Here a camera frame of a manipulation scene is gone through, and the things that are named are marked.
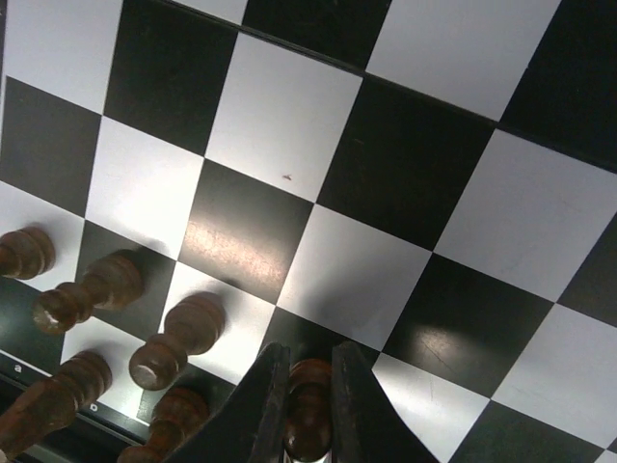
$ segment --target chess piece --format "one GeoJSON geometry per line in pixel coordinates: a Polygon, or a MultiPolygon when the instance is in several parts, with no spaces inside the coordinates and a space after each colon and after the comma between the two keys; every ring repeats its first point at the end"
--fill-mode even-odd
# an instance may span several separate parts
{"type": "Polygon", "coordinates": [[[14,459],[52,431],[67,427],[77,410],[95,402],[112,385],[102,357],[81,352],[58,373],[28,388],[0,417],[0,455],[14,459]]]}
{"type": "Polygon", "coordinates": [[[146,444],[125,449],[118,463],[163,461],[195,434],[208,416],[208,407],[200,395],[185,388],[171,388],[154,407],[146,444]]]}
{"type": "Polygon", "coordinates": [[[289,404],[283,441],[287,454],[297,461],[315,461],[332,444],[330,382],[332,367],[308,359],[289,373],[289,404]]]}
{"type": "Polygon", "coordinates": [[[54,245],[35,227],[0,236],[0,275],[30,280],[49,270],[56,259],[54,245]]]}
{"type": "Polygon", "coordinates": [[[62,283],[42,293],[34,307],[34,320],[45,333],[58,335],[83,323],[93,309],[119,311],[138,299],[142,277],[130,252],[117,252],[92,263],[82,282],[62,283]]]}
{"type": "Polygon", "coordinates": [[[183,299],[165,317],[164,333],[151,336],[131,357],[133,381],[148,391],[167,388],[186,367],[188,356],[210,350],[224,326],[225,312],[215,294],[183,299]]]}

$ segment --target chessboard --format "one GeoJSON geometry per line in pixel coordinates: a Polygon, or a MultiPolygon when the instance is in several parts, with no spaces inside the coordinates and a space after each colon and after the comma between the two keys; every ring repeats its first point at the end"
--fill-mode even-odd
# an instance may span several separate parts
{"type": "Polygon", "coordinates": [[[617,4],[9,0],[0,234],[57,249],[0,279],[0,372],[82,350],[83,413],[143,439],[127,363],[197,291],[224,333],[179,381],[214,413],[270,341],[357,342],[441,462],[617,461],[617,4]],[[42,291],[120,249],[146,291],[62,336],[42,291]]]}

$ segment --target pawn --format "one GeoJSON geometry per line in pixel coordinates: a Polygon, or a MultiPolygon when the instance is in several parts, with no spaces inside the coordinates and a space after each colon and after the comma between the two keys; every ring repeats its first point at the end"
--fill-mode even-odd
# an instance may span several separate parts
{"type": "Polygon", "coordinates": [[[163,461],[195,434],[208,416],[208,407],[200,395],[185,388],[171,388],[152,411],[146,444],[125,449],[118,463],[163,461]]]}
{"type": "Polygon", "coordinates": [[[297,461],[315,461],[332,445],[332,367],[317,359],[297,363],[289,373],[289,405],[283,441],[297,461]]]}
{"type": "Polygon", "coordinates": [[[163,334],[151,336],[133,354],[128,369],[147,391],[169,387],[186,367],[189,355],[210,350],[225,327],[225,311],[215,294],[201,293],[178,303],[165,317],[163,334]]]}
{"type": "Polygon", "coordinates": [[[142,277],[127,257],[117,252],[92,263],[82,282],[62,283],[42,293],[34,307],[34,320],[45,333],[59,335],[83,323],[93,309],[119,311],[144,292],[142,277]]]}
{"type": "Polygon", "coordinates": [[[0,417],[0,455],[13,460],[50,432],[67,427],[80,408],[111,385],[112,371],[102,357],[75,355],[56,375],[30,386],[0,417]]]}
{"type": "Polygon", "coordinates": [[[49,270],[56,251],[49,236],[35,227],[0,236],[0,276],[30,280],[49,270]]]}

